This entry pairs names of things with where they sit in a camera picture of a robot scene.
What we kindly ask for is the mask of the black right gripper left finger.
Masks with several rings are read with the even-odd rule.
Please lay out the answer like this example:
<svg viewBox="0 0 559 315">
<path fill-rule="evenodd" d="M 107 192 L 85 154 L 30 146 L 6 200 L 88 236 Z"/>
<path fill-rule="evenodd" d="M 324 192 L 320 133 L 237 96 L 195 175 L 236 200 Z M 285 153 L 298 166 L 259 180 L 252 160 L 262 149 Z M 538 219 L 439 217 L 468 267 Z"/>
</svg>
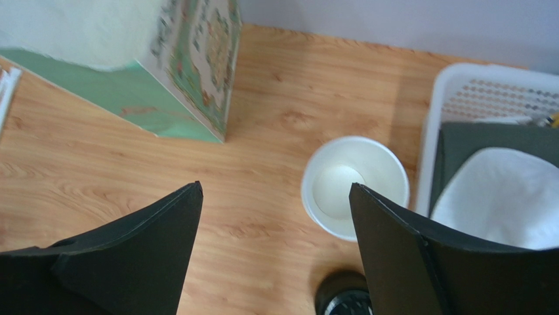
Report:
<svg viewBox="0 0 559 315">
<path fill-rule="evenodd" d="M 49 247 L 1 254 L 2 314 L 176 314 L 203 205 L 193 182 Z"/>
</svg>

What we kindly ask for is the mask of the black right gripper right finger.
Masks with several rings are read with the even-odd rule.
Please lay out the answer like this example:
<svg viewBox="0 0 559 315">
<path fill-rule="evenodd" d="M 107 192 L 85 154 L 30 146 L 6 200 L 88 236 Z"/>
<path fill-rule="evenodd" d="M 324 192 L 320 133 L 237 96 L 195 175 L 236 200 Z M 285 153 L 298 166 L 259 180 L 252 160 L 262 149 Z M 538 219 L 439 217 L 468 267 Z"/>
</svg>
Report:
<svg viewBox="0 0 559 315">
<path fill-rule="evenodd" d="M 375 314 L 557 314 L 558 250 L 483 240 L 354 183 L 349 193 Z"/>
</svg>

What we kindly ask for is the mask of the stack of paper cups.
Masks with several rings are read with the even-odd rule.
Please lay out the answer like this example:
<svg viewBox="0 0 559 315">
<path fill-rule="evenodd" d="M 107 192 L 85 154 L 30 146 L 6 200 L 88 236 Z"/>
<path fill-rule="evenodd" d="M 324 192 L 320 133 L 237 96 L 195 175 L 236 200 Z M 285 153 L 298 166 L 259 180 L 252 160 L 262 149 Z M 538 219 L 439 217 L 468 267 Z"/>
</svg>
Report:
<svg viewBox="0 0 559 315">
<path fill-rule="evenodd" d="M 344 136 L 321 146 L 309 159 L 300 185 L 308 216 L 329 234 L 356 242 L 350 209 L 350 189 L 363 184 L 396 204 L 407 207 L 408 175 L 385 145 L 363 136 Z"/>
</svg>

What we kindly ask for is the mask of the green white paper bag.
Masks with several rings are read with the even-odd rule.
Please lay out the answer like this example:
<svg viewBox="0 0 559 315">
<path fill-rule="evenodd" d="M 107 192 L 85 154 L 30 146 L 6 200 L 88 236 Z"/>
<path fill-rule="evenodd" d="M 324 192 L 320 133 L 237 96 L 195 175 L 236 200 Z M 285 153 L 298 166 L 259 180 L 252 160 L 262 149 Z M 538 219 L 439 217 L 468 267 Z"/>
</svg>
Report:
<svg viewBox="0 0 559 315">
<path fill-rule="evenodd" d="M 2 1 L 1 56 L 159 137 L 224 142 L 236 1 Z"/>
</svg>

